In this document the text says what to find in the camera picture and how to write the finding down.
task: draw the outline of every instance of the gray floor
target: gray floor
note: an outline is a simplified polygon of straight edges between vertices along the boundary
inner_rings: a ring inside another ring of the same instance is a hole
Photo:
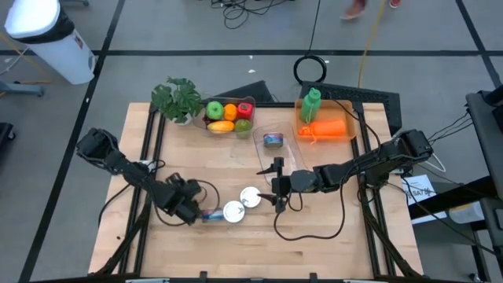
[[[11,2],[0,3],[0,19],[5,19]],[[349,2],[321,1],[314,50],[365,47],[378,1],[369,1],[361,19],[340,22],[339,15]],[[94,0],[88,8],[73,3],[65,3],[64,8],[90,48],[100,50],[117,3]],[[486,49],[503,50],[503,31],[497,28],[503,2],[464,3]],[[315,10],[314,1],[287,2],[265,16],[250,16],[243,27],[230,31],[223,26],[222,11],[210,9],[209,0],[126,0],[110,50],[304,50],[309,45]],[[8,49],[0,42],[0,50]],[[455,1],[404,0],[398,10],[386,9],[372,50],[477,49]],[[205,96],[263,79],[280,101],[293,101],[299,96],[292,75],[298,57],[107,56],[83,133],[91,127],[103,127],[120,136],[127,105],[149,101],[150,90],[166,75],[190,78]],[[9,58],[13,56],[0,57],[0,69],[8,65]],[[0,99],[0,121],[13,123],[18,134],[0,167],[2,282],[16,281],[20,276],[87,89],[87,85],[68,84],[44,62],[32,58],[53,77],[46,86],[46,96],[6,95]],[[357,84],[360,57],[323,59],[328,61],[327,83]],[[503,57],[492,57],[491,61],[502,73]],[[310,62],[303,63],[299,72],[304,79],[320,75],[316,64]],[[39,78],[32,66],[21,61],[0,79]],[[403,127],[421,129],[426,134],[461,116],[467,93],[494,88],[479,56],[368,57],[362,85],[400,93]],[[447,167],[448,178],[469,182],[487,174],[472,128],[437,142],[435,151]],[[72,159],[33,280],[86,274],[97,232],[97,213],[108,182],[106,172]],[[475,271],[470,248],[454,241],[442,227],[428,227],[416,227],[425,273],[467,281],[466,274]],[[446,241],[455,244],[443,245]]]

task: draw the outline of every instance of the plastic fruit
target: plastic fruit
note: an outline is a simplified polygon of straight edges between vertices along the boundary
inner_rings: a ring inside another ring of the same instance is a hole
[[[236,126],[234,128],[235,128],[236,132],[251,130],[252,122],[250,122],[246,119],[239,119],[238,121],[236,121]]]
[[[223,106],[218,101],[212,101],[206,106],[206,116],[210,119],[221,119],[223,117]]]
[[[208,118],[208,116],[207,116],[207,115],[204,115],[204,117],[203,117],[203,121],[204,121],[204,124],[207,126],[207,125],[209,125],[209,124],[211,124],[211,123],[213,123],[213,122],[217,122],[218,120],[213,120],[213,119],[210,119],[210,118]]]
[[[230,121],[218,121],[207,125],[208,130],[214,134],[223,134],[234,130],[234,123]]]
[[[234,121],[237,117],[237,107],[234,104],[228,104],[223,108],[223,119],[227,121]]]
[[[237,118],[251,120],[253,118],[253,105],[250,103],[240,103],[237,106]]]

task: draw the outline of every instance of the potted plant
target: potted plant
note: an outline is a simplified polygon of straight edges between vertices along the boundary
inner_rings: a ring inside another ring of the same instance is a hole
[[[174,79],[170,76],[167,77],[166,83],[167,85],[154,87],[152,104],[176,124],[189,124],[203,108],[196,86],[189,79]]]

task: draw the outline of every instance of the white lid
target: white lid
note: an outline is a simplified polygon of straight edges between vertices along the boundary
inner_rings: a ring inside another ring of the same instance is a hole
[[[241,191],[241,203],[247,208],[254,208],[260,203],[261,197],[257,196],[260,191],[255,187],[246,187]]]
[[[232,200],[223,207],[223,217],[231,223],[237,223],[244,217],[244,206],[241,202]]]
[[[16,0],[4,27],[15,39],[41,35],[56,24],[59,15],[58,0]]]

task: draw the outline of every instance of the white trash can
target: white trash can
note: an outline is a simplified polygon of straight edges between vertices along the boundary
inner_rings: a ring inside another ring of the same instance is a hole
[[[5,27],[70,83],[87,83],[94,77],[96,57],[58,0],[16,0]]]

